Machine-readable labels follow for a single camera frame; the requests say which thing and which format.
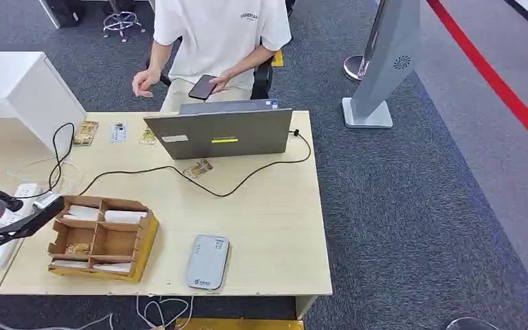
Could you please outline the person's left hand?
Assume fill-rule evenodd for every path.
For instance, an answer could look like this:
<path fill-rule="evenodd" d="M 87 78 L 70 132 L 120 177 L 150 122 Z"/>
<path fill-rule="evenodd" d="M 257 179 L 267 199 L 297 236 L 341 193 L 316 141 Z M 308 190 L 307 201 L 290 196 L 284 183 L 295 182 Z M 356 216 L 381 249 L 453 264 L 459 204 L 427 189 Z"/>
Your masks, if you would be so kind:
<path fill-rule="evenodd" d="M 210 83 L 214 85 L 212 94 L 223 91 L 226 88 L 227 84 L 230 82 L 230 80 L 234 77 L 235 73 L 232 70 L 228 69 L 222 72 L 218 77 L 211 79 Z"/>

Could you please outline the person's right hand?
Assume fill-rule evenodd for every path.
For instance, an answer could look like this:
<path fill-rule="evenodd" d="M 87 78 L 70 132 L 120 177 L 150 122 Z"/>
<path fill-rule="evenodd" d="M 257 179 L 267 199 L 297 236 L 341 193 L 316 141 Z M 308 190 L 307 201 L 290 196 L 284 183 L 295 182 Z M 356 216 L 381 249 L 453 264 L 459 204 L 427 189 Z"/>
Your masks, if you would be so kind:
<path fill-rule="evenodd" d="M 160 81 L 161 71 L 157 69 L 146 69 L 138 72 L 133 77 L 132 90 L 135 96 L 152 98 L 153 92 L 150 88 Z"/>

